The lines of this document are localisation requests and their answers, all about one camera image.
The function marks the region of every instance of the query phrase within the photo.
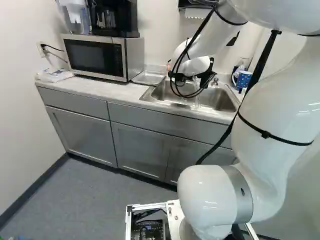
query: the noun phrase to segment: stainless steel sink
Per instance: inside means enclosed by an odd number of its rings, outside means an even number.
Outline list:
[[[186,82],[184,86],[178,89],[183,95],[196,91],[196,87],[192,82]],[[171,107],[194,109],[199,112],[210,112],[213,110],[234,113],[239,107],[236,96],[226,84],[219,83],[218,86],[209,86],[202,91],[197,102],[196,97],[183,98],[175,95],[171,89],[170,80],[167,77],[157,87],[150,87],[140,100]]]
[[[181,94],[187,95],[194,93],[196,91],[196,86],[192,82],[186,82],[184,86],[180,86],[178,89]],[[170,80],[168,79],[164,79],[159,83],[159,85],[152,91],[151,97],[155,100],[164,101],[173,105],[180,105],[181,107],[196,106],[196,98],[183,98],[175,95],[171,89]]]

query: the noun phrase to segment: white wall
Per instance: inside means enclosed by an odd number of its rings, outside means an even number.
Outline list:
[[[253,71],[270,36],[265,29],[252,60]],[[281,71],[301,51],[306,38],[283,32],[275,41],[262,77]],[[258,233],[281,240],[320,239],[320,135],[290,172],[283,208],[273,218],[253,224]]]
[[[1,3],[0,214],[65,152],[34,84],[49,66],[36,42],[61,46],[56,10],[54,0]]]
[[[145,61],[152,65],[165,65],[177,46],[192,37],[201,19],[185,18],[178,11],[177,0],[139,0],[138,27],[145,38]],[[246,24],[232,47],[226,47],[215,59],[214,70],[230,73],[240,57],[251,57],[259,42],[263,28]]]

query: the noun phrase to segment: floor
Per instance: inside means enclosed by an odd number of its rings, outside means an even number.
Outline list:
[[[177,193],[69,159],[0,231],[5,240],[123,240],[128,204],[177,199]]]

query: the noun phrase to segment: cup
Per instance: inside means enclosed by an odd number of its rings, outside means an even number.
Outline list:
[[[234,74],[232,74],[232,82],[235,88],[239,91],[240,89],[245,89],[248,87],[251,77],[252,72],[249,71],[235,72]]]

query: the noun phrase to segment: countertop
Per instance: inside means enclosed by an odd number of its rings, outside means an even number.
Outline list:
[[[149,86],[138,85],[132,82],[122,83],[108,80],[93,80],[92,78],[74,76],[55,83],[36,80],[35,85],[38,87],[104,100],[107,102],[205,120],[224,125],[229,125],[236,114],[225,114],[224,112],[214,110],[212,112],[194,112],[192,109],[177,109],[155,102],[139,100]],[[237,98],[240,101],[242,100],[241,96],[239,95]]]

